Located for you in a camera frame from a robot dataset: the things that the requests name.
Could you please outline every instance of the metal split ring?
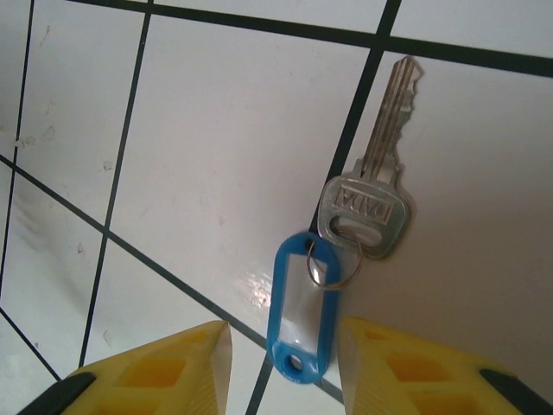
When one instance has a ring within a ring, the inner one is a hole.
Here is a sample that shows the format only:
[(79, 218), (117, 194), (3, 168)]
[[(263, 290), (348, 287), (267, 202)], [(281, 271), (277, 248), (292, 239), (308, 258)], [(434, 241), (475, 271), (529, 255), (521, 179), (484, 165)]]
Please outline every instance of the metal split ring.
[[(340, 291), (340, 290), (343, 290), (344, 288), (346, 288), (349, 284), (351, 284), (353, 282), (353, 280), (355, 279), (355, 277), (357, 277), (359, 275), (359, 273), (361, 272), (361, 268), (363, 267), (363, 258), (364, 258), (363, 246), (361, 245), (361, 241), (357, 237), (357, 234), (352, 230), (352, 228), (344, 227), (344, 226), (340, 226), (340, 225), (338, 225), (336, 227), (333, 227), (333, 230), (337, 231), (338, 234), (349, 235), (353, 238), (353, 240), (355, 240), (355, 242), (357, 243), (357, 246), (359, 248), (358, 249), (358, 258), (357, 258), (357, 265), (355, 266), (355, 269), (353, 270), (352, 275), (350, 275), (346, 279), (342, 279), (338, 283), (326, 285), (324, 283), (318, 282), (315, 279), (315, 275), (313, 275), (313, 271), (311, 270), (311, 255), (313, 253), (313, 250), (315, 249), (315, 243), (314, 242), (311, 243), (311, 246), (308, 249), (308, 256), (307, 256), (307, 265), (308, 265), (309, 278), (311, 278), (311, 281), (313, 281), (313, 284), (317, 285), (319, 288), (322, 288), (325, 291)], [(319, 271), (322, 271), (321, 268), (319, 267), (319, 265), (316, 263), (316, 261), (313, 261), (313, 264), (315, 264), (315, 266), (319, 269)]]

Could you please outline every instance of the silver key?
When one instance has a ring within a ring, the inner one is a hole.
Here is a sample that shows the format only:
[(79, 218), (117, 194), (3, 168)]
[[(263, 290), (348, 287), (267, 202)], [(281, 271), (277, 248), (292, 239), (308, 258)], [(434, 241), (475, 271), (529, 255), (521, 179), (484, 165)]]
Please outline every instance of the silver key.
[(410, 118), (422, 74), (411, 56), (394, 64), (365, 156), (357, 160), (353, 172), (330, 180), (322, 191), (317, 222), (322, 238), (355, 250), (357, 242), (333, 230), (337, 225), (350, 227), (372, 259), (390, 255), (401, 239), (410, 209), (397, 190), (396, 143)]

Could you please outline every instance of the blue key tag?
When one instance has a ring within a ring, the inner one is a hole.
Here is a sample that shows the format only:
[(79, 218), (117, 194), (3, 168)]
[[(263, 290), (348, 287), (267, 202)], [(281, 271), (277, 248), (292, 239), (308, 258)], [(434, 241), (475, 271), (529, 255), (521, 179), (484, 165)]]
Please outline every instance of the blue key tag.
[(327, 371), (338, 308), (338, 292), (323, 290), (309, 278), (311, 244), (315, 278), (325, 284), (340, 281), (340, 263), (328, 242), (309, 232), (286, 239), (275, 256), (267, 330), (267, 353), (276, 370), (305, 384)]

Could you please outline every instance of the yellow plastic part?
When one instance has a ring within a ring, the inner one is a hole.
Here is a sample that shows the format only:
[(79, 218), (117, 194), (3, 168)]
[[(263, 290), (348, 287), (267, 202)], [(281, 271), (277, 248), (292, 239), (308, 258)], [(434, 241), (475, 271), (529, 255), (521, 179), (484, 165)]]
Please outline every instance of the yellow plastic part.
[(479, 374), (497, 363), (360, 318), (340, 324), (347, 415), (520, 414)]
[(231, 375), (227, 322), (208, 322), (77, 370), (97, 379), (64, 415), (223, 415)]

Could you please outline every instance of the black grout line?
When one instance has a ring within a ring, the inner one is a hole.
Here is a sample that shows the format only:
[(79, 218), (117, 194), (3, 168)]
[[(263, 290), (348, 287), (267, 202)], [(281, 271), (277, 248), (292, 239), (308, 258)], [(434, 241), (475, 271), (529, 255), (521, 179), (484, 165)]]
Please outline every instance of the black grout line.
[(465, 63), (476, 67), (490, 67), (515, 73), (553, 78), (553, 59), (528, 54), (499, 52), (492, 49), (470, 48), (432, 41), (389, 37), (386, 42), (375, 34), (347, 29), (326, 28), (303, 23), (283, 22), (252, 16), (239, 16), (206, 10), (184, 9), (174, 6), (122, 0), (68, 0), (74, 3), (93, 4), (119, 10), (150, 11), (153, 15), (205, 22), (223, 26), (290, 35), (324, 42), (362, 48), (380, 48), (400, 54), (413, 54), (423, 58)]
[(10, 324), (11, 328), (16, 331), (16, 333), (21, 337), (21, 339), (27, 344), (27, 347), (31, 349), (31, 351), (35, 354), (36, 358), (41, 361), (42, 365), (50, 372), (52, 376), (54, 376), (54, 379), (60, 380), (60, 376), (52, 369), (52, 367), (48, 364), (46, 359), (42, 357), (42, 355), (36, 350), (35, 346), (29, 341), (29, 339), (25, 336), (25, 334), (17, 327), (17, 324), (13, 322), (13, 320), (8, 316), (8, 313), (6, 313), (1, 307), (0, 307), (0, 314), (2, 314), (3, 318), (6, 319), (6, 321)]
[[(396, 20), (400, 5), (401, 0), (388, 0), (386, 2), (376, 34), (378, 44), (386, 43), (389, 39), (391, 28)], [(349, 150), (352, 148), (355, 133), (357, 132), (357, 127), (359, 127), (359, 122), (363, 116), (366, 101), (369, 98), (372, 83), (377, 75), (378, 67), (380, 66), (383, 55), (384, 49), (375, 46), (370, 50), (369, 55), (366, 58), (365, 67), (361, 73), (361, 78), (359, 80), (359, 84), (357, 85), (355, 95), (353, 95), (352, 105), (349, 108), (349, 113), (347, 114), (346, 122), (344, 123), (344, 128), (340, 135), (340, 140), (338, 141), (338, 146), (334, 152), (334, 157), (330, 163), (325, 183), (333, 177), (341, 175), (342, 170), (344, 169), (347, 156), (349, 155)], [(315, 209), (313, 218), (311, 219), (311, 224), (309, 225), (309, 231), (312, 233), (317, 233), (317, 217), (318, 208)]]
[(253, 387), (253, 392), (251, 393), (250, 403), (248, 408), (245, 410), (245, 415), (256, 415), (259, 405), (261, 404), (261, 399), (265, 394), (265, 388), (269, 382), (270, 373), (272, 372), (273, 365), (270, 362), (269, 355), (266, 354), (261, 364), (261, 369), (259, 370), (259, 376), (256, 380), (256, 385)]
[(36, 178), (34, 178), (32, 175), (30, 175), (27, 171), (22, 169), (19, 166), (14, 165), (10, 160), (8, 160), (6, 157), (2, 156), (0, 154), (0, 162), (6, 164), (8, 167), (13, 169), (19, 176), (23, 177), (28, 182), (33, 183), (37, 188), (42, 190), (44, 193), (46, 193), (48, 196), (50, 196), (52, 199), (60, 203), (63, 207), (70, 210), (72, 213), (79, 216), (82, 220), (84, 220), (87, 224), (89, 224), (91, 227), (96, 229), (99, 232), (104, 231), (104, 226), (101, 225), (98, 221), (93, 219), (93, 217), (89, 216), (82, 210), (80, 210), (78, 207), (73, 205), (70, 201), (67, 199), (64, 199), (63, 196), (57, 194), (54, 192), (51, 188), (49, 188), (46, 184), (40, 182)]
[[(29, 25), (27, 27), (27, 42), (25, 44), (25, 60), (23, 61), (23, 74), (21, 81), (21, 94), (19, 96), (19, 112), (17, 113), (16, 142), (21, 133), (21, 122), (23, 115), (23, 99), (25, 97), (25, 82), (27, 80), (27, 67), (29, 65), (29, 50), (31, 44), (31, 30), (33, 27), (33, 12), (35, 11), (35, 0), (29, 4)], [(17, 147), (14, 148), (13, 165), (17, 163)], [(11, 170), (10, 193), (8, 195), (8, 209), (6, 210), (6, 227), (3, 234), (2, 264), (0, 264), (0, 296), (2, 296), (3, 270), (6, 264), (6, 252), (8, 251), (8, 233), (10, 231), (11, 205), (14, 199), (14, 186), (16, 184), (16, 172)]]
[[(88, 216), (86, 213), (84, 213), (82, 210), (80, 210), (78, 207), (74, 206), (70, 201), (64, 199), (62, 196), (55, 193), (51, 188), (43, 184), (42, 182), (38, 181), (36, 178), (34, 178), (32, 175), (27, 173), (25, 170), (21, 169), (18, 166), (14, 166), (13, 163), (8, 160), (6, 157), (0, 155), (0, 162), (6, 164), (11, 169), (15, 169), (16, 172), (24, 177), (26, 180), (34, 184), (37, 188), (42, 190), (47, 195), (54, 198), (57, 202), (59, 202), (63, 207), (67, 208), (67, 210), (71, 211), (73, 214), (76, 214), (79, 216), (82, 220), (84, 220), (86, 223), (100, 231), (101, 233), (104, 232), (105, 227), (98, 223), (95, 219), (93, 219), (91, 216)], [(165, 268), (163, 268), (161, 265), (157, 264), (153, 259), (149, 258), (144, 253), (138, 251), (134, 246), (126, 242), (124, 239), (120, 238), (113, 232), (108, 232), (108, 238), (117, 244), (119, 247), (124, 249), (129, 255), (134, 257), (135, 259), (142, 262), (144, 265), (148, 266), (152, 271), (159, 274), (162, 278), (166, 279), (168, 282), (170, 282), (174, 287), (176, 287), (178, 290), (182, 291), (183, 293), (187, 294), (189, 297), (191, 297), (194, 301), (199, 303), (200, 305), (204, 306), (208, 310), (210, 310), (212, 313), (214, 313), (216, 316), (221, 318), (222, 320), (228, 321), (231, 326), (233, 326), (237, 331), (239, 331), (242, 335), (246, 336), (248, 339), (250, 339), (252, 342), (256, 343), (260, 348), (265, 349), (265, 338), (260, 335), (257, 331), (250, 328), (248, 325), (241, 322), (237, 317), (233, 316), (226, 310), (219, 307), (216, 303), (211, 301), (209, 298), (204, 296), (203, 294), (199, 293), (194, 288), (190, 287), (188, 284), (181, 281), (178, 277), (176, 277), (171, 272), (167, 271)]]
[(433, 41), (417, 41), (401, 37), (391, 37), (386, 43), (385, 49), (390, 52), (412, 54), (439, 61), (553, 78), (553, 59), (541, 56), (469, 48)]
[(210, 310), (214, 315), (216, 315), (221, 320), (225, 320), (231, 324), (237, 331), (242, 335), (245, 335), (252, 342), (256, 343), (260, 348), (265, 349), (265, 338), (260, 335), (257, 331), (249, 327), (248, 325), (241, 322), (237, 317), (233, 316), (228, 311), (224, 310), (222, 307), (218, 306), (216, 303), (211, 301), (209, 298), (192, 288), (190, 285), (183, 282), (177, 276), (163, 268), (161, 265), (157, 264), (153, 259), (147, 257), (142, 252), (138, 251), (134, 246), (118, 237), (115, 233), (109, 232), (109, 238), (119, 247), (123, 248), (127, 253), (132, 255), (134, 258), (142, 262), (152, 271), (159, 274), (162, 278), (171, 283), (174, 287), (180, 291), (187, 294), (197, 303), (203, 305), (206, 309)]
[(327, 28), (313, 24), (285, 22), (265, 19), (262, 17), (241, 16), (217, 11), (187, 9), (182, 7), (154, 4), (152, 7), (144, 3), (119, 0), (68, 0), (73, 3), (94, 4), (113, 9), (151, 12), (152, 15), (173, 17), (193, 22), (203, 22), (228, 26), (239, 29), (249, 29), (261, 32), (290, 35), (317, 41), (341, 43), (351, 46), (367, 47), (372, 44), (373, 33), (365, 33), (347, 29)]
[(321, 379), (321, 381), (315, 383), (315, 386), (317, 386), (319, 389), (321, 389), (324, 393), (331, 396), (332, 398), (336, 399), (338, 402), (340, 402), (342, 405), (344, 405), (344, 397), (342, 396), (342, 391), (339, 387), (333, 385), (326, 379)]
[[(151, 5), (154, 0), (148, 0), (148, 5)], [(137, 96), (138, 79), (140, 77), (140, 68), (142, 66), (144, 49), (146, 47), (146, 37), (148, 36), (149, 20), (151, 18), (150, 13), (144, 14), (142, 32), (140, 34), (140, 40), (138, 43), (137, 60), (135, 62), (134, 73), (132, 74), (132, 82), (130, 83), (129, 102), (127, 104), (127, 111), (124, 116), (123, 131), (121, 133), (121, 141), (119, 143), (118, 159), (113, 174), (113, 183), (111, 185), (110, 200), (107, 205), (107, 212), (105, 215), (104, 234), (102, 235), (102, 241), (100, 243), (98, 265), (96, 267), (96, 275), (94, 276), (94, 284), (92, 285), (92, 294), (90, 298), (90, 305), (88, 309), (88, 317), (86, 318), (85, 335), (83, 336), (82, 349), (80, 350), (79, 367), (85, 364), (86, 348), (88, 347), (88, 339), (90, 337), (90, 331), (92, 328), (92, 319), (94, 316), (94, 308), (96, 305), (96, 298), (98, 296), (98, 288), (100, 284), (100, 277), (102, 275), (102, 267), (104, 266), (105, 248), (107, 247), (108, 232), (111, 224), (111, 217), (113, 216), (113, 208), (115, 206), (115, 199), (118, 191), (119, 177), (121, 176), (121, 167), (123, 166), (123, 156), (125, 145), (127, 144), (127, 136), (129, 135), (130, 119), (132, 117), (132, 109)]]

